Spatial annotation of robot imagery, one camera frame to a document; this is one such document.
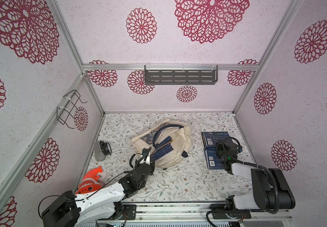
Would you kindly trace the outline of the blue book with barcode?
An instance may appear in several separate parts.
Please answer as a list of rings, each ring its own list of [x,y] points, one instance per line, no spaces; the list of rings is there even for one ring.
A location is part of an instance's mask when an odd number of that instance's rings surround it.
[[[210,132],[204,131],[201,132],[204,148],[216,148],[216,144],[218,142],[223,141],[225,138],[229,137],[229,133],[227,131],[218,131],[218,132]]]

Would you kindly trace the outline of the cream canvas tote bag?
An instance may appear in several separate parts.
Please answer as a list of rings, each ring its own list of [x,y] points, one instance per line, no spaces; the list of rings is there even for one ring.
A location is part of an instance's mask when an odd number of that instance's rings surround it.
[[[188,124],[166,119],[156,124],[152,129],[131,139],[131,143],[138,154],[142,154],[144,148],[152,147],[151,155],[158,144],[169,136],[173,139],[171,145],[174,150],[163,158],[154,161],[157,168],[166,169],[175,166],[188,157],[188,152],[192,146],[191,127]]]

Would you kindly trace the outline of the stack of blue books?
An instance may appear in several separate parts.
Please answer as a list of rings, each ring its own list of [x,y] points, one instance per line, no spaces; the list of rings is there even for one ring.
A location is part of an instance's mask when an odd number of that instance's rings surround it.
[[[172,141],[173,139],[169,136],[165,138],[160,144],[158,144],[155,151],[150,155],[150,160],[157,161],[173,151],[174,149],[171,145]]]

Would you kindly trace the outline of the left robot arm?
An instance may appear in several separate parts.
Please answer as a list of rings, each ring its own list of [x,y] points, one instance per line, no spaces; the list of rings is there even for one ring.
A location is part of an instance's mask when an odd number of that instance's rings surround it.
[[[155,163],[150,161],[152,147],[142,150],[133,170],[114,184],[95,192],[77,194],[66,191],[56,198],[43,212],[38,211],[45,227],[79,227],[98,219],[117,219],[123,213],[122,201],[134,196],[146,186],[154,173]]]

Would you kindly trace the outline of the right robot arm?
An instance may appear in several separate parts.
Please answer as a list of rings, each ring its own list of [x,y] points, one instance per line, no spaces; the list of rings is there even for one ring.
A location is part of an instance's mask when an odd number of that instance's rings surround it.
[[[264,211],[271,214],[293,209],[295,198],[282,170],[240,161],[238,154],[241,152],[242,146],[234,137],[227,137],[216,143],[216,155],[221,159],[224,170],[252,182],[252,191],[229,196],[225,209],[234,212]]]

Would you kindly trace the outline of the red toy figure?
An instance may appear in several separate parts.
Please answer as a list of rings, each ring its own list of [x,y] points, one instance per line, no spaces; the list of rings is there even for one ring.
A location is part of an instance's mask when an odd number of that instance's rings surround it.
[[[78,185],[75,194],[87,194],[95,192],[103,186],[102,179],[105,173],[101,166],[89,170]]]

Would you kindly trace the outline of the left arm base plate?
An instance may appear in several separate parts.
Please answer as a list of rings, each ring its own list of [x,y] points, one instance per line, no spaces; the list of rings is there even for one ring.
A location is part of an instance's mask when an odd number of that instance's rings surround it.
[[[135,220],[136,219],[136,204],[123,204],[121,202],[115,202],[113,211],[114,213],[101,220]]]

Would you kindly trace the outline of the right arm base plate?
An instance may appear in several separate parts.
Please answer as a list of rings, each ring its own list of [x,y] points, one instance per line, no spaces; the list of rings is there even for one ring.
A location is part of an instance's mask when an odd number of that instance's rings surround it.
[[[214,219],[250,219],[249,210],[238,210],[234,207],[227,207],[226,204],[211,204],[209,206]]]

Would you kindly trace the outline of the aluminium rail frame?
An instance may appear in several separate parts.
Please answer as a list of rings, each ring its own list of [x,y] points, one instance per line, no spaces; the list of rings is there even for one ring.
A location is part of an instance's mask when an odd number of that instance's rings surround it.
[[[118,220],[90,221],[88,227],[294,227],[288,210],[237,214],[217,213],[224,202],[125,202],[125,214]]]

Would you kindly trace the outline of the grey slotted wall shelf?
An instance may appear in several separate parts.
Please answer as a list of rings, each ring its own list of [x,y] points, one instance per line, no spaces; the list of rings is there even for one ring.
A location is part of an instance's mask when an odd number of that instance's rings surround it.
[[[147,85],[214,85],[218,81],[218,70],[154,70],[144,67],[144,81]]]

